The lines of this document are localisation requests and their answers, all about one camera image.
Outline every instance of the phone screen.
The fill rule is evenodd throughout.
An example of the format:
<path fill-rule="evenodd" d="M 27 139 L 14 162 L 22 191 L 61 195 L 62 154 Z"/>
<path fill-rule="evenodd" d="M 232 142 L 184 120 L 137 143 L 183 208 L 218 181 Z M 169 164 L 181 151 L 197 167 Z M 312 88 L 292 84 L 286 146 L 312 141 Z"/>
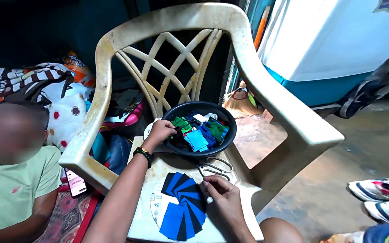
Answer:
<path fill-rule="evenodd" d="M 70 187 L 70 192 L 72 196 L 77 196 L 82 192 L 86 191 L 86 185 L 84 179 L 80 178 L 73 171 L 65 169 L 65 174 L 67 175 L 68 186 Z"/>

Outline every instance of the metal scissors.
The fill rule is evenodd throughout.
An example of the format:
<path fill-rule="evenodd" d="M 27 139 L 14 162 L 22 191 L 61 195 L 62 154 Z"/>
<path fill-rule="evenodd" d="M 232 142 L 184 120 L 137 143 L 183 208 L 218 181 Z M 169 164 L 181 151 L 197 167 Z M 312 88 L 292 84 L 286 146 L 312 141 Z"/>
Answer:
<path fill-rule="evenodd" d="M 230 170 L 224 170 L 224 169 L 221 169 L 217 166 L 214 166 L 212 165 L 211 163 L 209 163 L 210 160 L 218 160 L 218 161 L 221 161 L 223 162 L 225 165 L 227 165 Z M 199 163 L 196 164 L 196 167 L 197 169 L 199 170 L 199 172 L 201 173 L 202 177 L 205 177 L 204 175 L 204 171 L 208 171 L 208 172 L 211 172 L 211 173 L 214 173 L 214 174 L 217 174 L 217 175 L 220 175 L 220 176 L 223 176 L 225 177 L 228 181 L 230 181 L 230 178 L 229 176 L 225 175 L 226 174 L 229 174 L 231 172 L 233 172 L 233 166 L 227 162 L 226 160 L 224 159 L 221 159 L 221 158 L 217 158 L 217 157 L 208 157 L 205 161 L 200 161 Z"/>

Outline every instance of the orange pole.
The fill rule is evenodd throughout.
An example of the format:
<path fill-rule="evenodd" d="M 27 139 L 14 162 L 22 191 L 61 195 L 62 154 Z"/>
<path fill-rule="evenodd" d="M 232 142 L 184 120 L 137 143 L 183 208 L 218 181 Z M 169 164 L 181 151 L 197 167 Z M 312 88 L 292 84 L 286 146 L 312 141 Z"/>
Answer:
<path fill-rule="evenodd" d="M 259 45 L 261 44 L 261 38 L 262 38 L 262 34 L 264 33 L 265 25 L 267 23 L 267 18 L 268 18 L 268 14 L 270 12 L 270 7 L 271 6 L 267 6 L 265 8 L 264 13 L 262 14 L 261 22 L 259 23 L 258 32 L 256 33 L 256 38 L 255 38 L 256 50 L 259 48 Z"/>

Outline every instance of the black bowl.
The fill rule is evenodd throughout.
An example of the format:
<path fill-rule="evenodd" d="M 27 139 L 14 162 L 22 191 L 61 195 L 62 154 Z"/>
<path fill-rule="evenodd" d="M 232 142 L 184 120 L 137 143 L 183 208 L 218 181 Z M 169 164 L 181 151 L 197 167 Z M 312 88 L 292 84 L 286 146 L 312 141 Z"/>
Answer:
<path fill-rule="evenodd" d="M 208 113 L 217 114 L 219 121 L 224 121 L 226 124 L 228 124 L 229 131 L 224 137 L 222 144 L 204 152 L 185 151 L 179 147 L 172 145 L 170 143 L 170 139 L 166 139 L 164 141 L 164 144 L 167 147 L 169 147 L 171 150 L 173 150 L 175 153 L 189 158 L 209 157 L 225 150 L 235 138 L 236 122 L 233 116 L 229 113 L 229 111 L 227 111 L 225 108 L 217 104 L 204 102 L 204 101 L 192 101 L 192 102 L 182 103 L 170 109 L 168 112 L 166 112 L 166 114 L 162 117 L 162 119 L 163 120 L 169 120 L 170 118 L 175 119 L 175 116 L 184 117 L 190 114 L 192 111 L 197 111 L 201 115 L 206 115 Z"/>

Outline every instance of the green bead bracelet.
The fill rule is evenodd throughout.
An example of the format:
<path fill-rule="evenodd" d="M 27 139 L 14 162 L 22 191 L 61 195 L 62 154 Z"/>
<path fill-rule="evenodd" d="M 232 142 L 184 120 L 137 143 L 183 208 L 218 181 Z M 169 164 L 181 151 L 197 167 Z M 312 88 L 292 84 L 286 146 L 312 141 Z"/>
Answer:
<path fill-rule="evenodd" d="M 143 156 L 148 161 L 148 168 L 151 168 L 151 162 L 153 160 L 151 154 L 143 147 L 137 147 L 137 149 L 133 152 L 133 156 L 135 156 L 137 153 L 143 154 Z"/>

